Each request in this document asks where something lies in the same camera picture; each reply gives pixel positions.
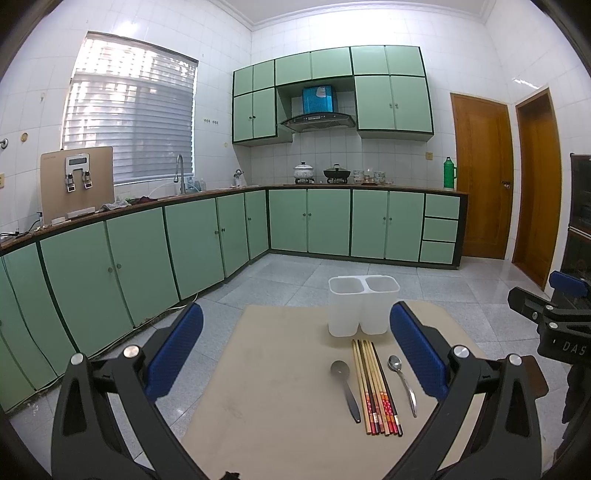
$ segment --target metal screw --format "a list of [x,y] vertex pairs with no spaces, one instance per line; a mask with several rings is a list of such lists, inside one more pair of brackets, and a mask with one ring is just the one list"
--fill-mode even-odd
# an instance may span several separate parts
[[137,345],[126,346],[125,349],[123,350],[123,356],[125,358],[133,358],[135,356],[138,356],[138,353],[139,353],[139,347]]
[[84,355],[82,355],[81,353],[75,353],[74,355],[72,355],[72,358],[70,358],[70,363],[72,365],[80,365],[82,363],[82,360],[84,360]]
[[453,354],[458,358],[467,358],[470,350],[463,345],[457,345],[453,348]]
[[516,367],[520,366],[522,361],[523,360],[521,360],[521,357],[519,355],[517,355],[516,353],[512,353],[509,355],[509,362],[511,362]]

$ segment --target blue box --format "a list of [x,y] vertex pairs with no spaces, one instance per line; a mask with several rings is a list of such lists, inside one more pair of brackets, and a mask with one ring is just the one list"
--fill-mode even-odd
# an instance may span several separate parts
[[334,112],[336,110],[335,97],[333,97],[330,85],[304,88],[301,95],[304,113]]

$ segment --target chopsticks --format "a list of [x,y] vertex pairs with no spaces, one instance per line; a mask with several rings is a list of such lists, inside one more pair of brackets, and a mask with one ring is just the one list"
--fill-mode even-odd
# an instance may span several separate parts
[[352,343],[365,432],[368,435],[402,436],[398,412],[374,343],[368,340],[353,340]]

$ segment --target blue gripper pad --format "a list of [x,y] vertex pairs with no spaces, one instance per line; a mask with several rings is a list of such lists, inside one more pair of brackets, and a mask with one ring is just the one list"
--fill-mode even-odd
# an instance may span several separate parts
[[588,294],[587,285],[584,281],[562,272],[552,272],[550,274],[550,287],[578,299],[582,299]]
[[155,402],[170,392],[202,330],[203,311],[194,303],[148,365],[144,393],[150,401]]
[[446,366],[421,331],[423,325],[404,302],[395,303],[392,307],[390,328],[425,393],[441,402],[449,390]]

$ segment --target white plastic container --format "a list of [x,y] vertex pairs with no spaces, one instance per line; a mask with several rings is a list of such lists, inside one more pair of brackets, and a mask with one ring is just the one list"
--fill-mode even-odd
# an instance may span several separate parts
[[400,285],[387,275],[352,275],[329,280],[329,332],[353,336],[357,327],[367,335],[388,331],[390,309]]

